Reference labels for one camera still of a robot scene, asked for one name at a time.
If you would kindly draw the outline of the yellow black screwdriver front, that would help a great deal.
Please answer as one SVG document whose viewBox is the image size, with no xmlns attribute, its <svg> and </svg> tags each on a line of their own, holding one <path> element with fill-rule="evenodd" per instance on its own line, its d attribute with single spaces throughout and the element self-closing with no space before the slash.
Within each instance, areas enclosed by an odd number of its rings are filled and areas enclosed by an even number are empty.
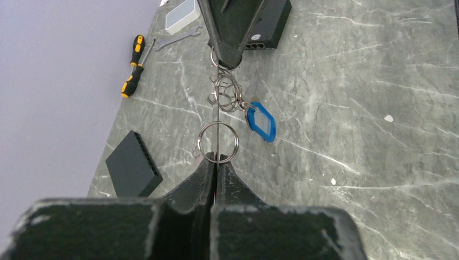
<svg viewBox="0 0 459 260">
<path fill-rule="evenodd" d="M 132 66 L 131 74 L 129 78 L 124 82 L 122 90 L 121 90 L 121 94 L 124 98 L 129 98 L 135 93 L 137 86 L 139 84 L 139 80 L 141 78 L 141 74 L 144 71 L 143 63 L 145 59 L 147 58 L 150 50 L 152 49 L 155 43 L 155 40 L 156 38 L 153 38 L 153 41 L 150 44 L 147 52 L 144 54 L 143 59 L 139 60 L 139 63 L 137 64 L 137 66 L 135 67 Z"/>
</svg>

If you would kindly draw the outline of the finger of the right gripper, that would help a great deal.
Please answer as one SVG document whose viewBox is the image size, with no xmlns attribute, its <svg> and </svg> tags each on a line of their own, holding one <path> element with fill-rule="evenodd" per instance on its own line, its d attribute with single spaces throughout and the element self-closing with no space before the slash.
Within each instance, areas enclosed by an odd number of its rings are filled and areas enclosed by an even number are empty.
<svg viewBox="0 0 459 260">
<path fill-rule="evenodd" d="M 210 42 L 222 66 L 234 69 L 239 65 L 266 4 L 265 0 L 198 0 Z"/>
</svg>

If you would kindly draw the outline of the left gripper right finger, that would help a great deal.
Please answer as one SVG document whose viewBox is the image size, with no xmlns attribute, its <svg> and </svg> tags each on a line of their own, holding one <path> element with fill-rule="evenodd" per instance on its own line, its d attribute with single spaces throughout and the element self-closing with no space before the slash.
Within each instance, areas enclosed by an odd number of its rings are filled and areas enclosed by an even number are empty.
<svg viewBox="0 0 459 260">
<path fill-rule="evenodd" d="M 230 163 L 217 169 L 210 259 L 366 259 L 358 227 L 343 209 L 268 205 Z"/>
</svg>

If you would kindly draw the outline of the key bunch with rings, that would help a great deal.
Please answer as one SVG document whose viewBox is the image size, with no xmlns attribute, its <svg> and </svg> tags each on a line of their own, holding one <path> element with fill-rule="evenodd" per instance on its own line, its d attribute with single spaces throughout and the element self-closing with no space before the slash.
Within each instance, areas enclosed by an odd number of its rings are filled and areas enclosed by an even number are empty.
<svg viewBox="0 0 459 260">
<path fill-rule="evenodd" d="M 217 165 L 224 164 L 231 161 L 237 154 L 240 141 L 239 136 L 236 133 L 236 130 L 228 123 L 225 123 L 220 120 L 221 113 L 233 113 L 236 111 L 246 112 L 249 108 L 253 106 L 247 99 L 243 96 L 242 86 L 236 80 L 233 69 L 226 68 L 223 66 L 215 52 L 214 49 L 211 49 L 210 52 L 211 63 L 216 67 L 216 72 L 211 74 L 209 79 L 213 84 L 213 90 L 210 95 L 207 97 L 207 101 L 212 105 L 215 110 L 213 114 L 213 121 L 204 125 L 198 134 L 197 145 L 192 149 L 192 156 L 196 159 L 203 157 L 211 163 Z M 234 137 L 234 146 L 232 153 L 227 156 L 226 159 L 220 159 L 219 151 L 219 141 L 220 141 L 220 126 L 225 126 L 230 130 Z M 213 128 L 213 136 L 215 142 L 215 151 L 214 158 L 209 158 L 201 145 L 202 138 L 209 128 Z"/>
</svg>

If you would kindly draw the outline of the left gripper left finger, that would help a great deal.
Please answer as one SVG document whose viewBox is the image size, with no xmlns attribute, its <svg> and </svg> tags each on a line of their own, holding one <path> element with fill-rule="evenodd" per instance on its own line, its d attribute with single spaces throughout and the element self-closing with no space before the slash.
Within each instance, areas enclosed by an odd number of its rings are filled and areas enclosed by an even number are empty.
<svg viewBox="0 0 459 260">
<path fill-rule="evenodd" d="M 1 259 L 209 259 L 217 166 L 160 198 L 53 198 L 18 221 Z"/>
</svg>

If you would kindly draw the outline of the black flat box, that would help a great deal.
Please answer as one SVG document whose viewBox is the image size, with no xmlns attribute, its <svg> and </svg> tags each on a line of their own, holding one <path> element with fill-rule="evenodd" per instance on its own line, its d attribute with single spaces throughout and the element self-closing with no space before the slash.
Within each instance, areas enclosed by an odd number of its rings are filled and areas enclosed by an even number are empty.
<svg viewBox="0 0 459 260">
<path fill-rule="evenodd" d="M 141 135 L 130 131 L 106 159 L 117 197 L 149 197 L 163 181 Z"/>
</svg>

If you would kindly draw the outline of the clear plastic box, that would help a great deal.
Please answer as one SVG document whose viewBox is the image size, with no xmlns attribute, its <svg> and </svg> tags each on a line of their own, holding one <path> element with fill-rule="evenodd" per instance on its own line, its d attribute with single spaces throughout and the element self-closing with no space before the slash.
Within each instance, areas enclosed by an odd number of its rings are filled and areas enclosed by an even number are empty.
<svg viewBox="0 0 459 260">
<path fill-rule="evenodd" d="M 198 1 L 186 0 L 166 15 L 165 30 L 170 35 L 174 35 L 198 19 L 199 16 L 200 9 Z"/>
</svg>

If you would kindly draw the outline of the small silver wrench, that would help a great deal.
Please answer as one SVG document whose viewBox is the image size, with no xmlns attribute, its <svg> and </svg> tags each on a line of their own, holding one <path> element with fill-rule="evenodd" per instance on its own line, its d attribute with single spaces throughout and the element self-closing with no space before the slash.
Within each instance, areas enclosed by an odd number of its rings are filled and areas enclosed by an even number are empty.
<svg viewBox="0 0 459 260">
<path fill-rule="evenodd" d="M 177 36 L 174 36 L 172 38 L 169 38 L 169 39 L 164 39 L 164 40 L 160 40 L 158 42 L 158 44 L 154 47 L 154 50 L 155 51 L 160 51 L 162 48 L 164 48 L 165 46 L 167 45 L 170 45 L 172 43 L 175 43 L 175 42 L 178 42 L 178 41 L 181 41 L 187 37 L 191 37 L 191 36 L 199 36 L 201 34 L 200 30 L 203 28 L 204 26 L 203 25 L 199 25 L 199 26 L 196 26 L 195 28 L 193 28 L 192 30 L 190 31 L 187 31 L 187 32 L 183 32 L 182 34 L 180 35 L 177 35 Z"/>
</svg>

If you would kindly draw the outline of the orange black screwdriver rear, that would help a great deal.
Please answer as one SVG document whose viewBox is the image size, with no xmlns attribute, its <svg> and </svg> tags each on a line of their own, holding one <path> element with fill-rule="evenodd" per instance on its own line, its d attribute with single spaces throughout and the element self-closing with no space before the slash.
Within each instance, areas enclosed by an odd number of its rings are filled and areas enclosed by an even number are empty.
<svg viewBox="0 0 459 260">
<path fill-rule="evenodd" d="M 133 41 L 133 50 L 132 50 L 132 58 L 130 61 L 130 65 L 135 67 L 139 63 L 141 58 L 142 52 L 145 48 L 145 37 L 143 35 L 137 35 Z"/>
</svg>

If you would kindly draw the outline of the blue key tag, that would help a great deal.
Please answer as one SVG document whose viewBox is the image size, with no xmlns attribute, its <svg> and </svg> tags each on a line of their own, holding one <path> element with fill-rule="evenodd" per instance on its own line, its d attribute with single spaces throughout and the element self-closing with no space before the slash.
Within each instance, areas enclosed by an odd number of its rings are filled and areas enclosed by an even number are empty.
<svg viewBox="0 0 459 260">
<path fill-rule="evenodd" d="M 277 135 L 276 121 L 260 102 L 251 102 L 246 117 L 251 130 L 261 136 L 266 142 L 275 141 Z"/>
</svg>

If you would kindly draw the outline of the black network switch box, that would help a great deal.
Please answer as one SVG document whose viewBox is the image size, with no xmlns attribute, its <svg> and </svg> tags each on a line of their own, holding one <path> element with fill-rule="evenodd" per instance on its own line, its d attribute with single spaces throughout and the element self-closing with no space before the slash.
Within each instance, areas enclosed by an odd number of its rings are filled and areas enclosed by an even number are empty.
<svg viewBox="0 0 459 260">
<path fill-rule="evenodd" d="M 277 49 L 291 9 L 289 0 L 267 1 L 245 49 Z"/>
</svg>

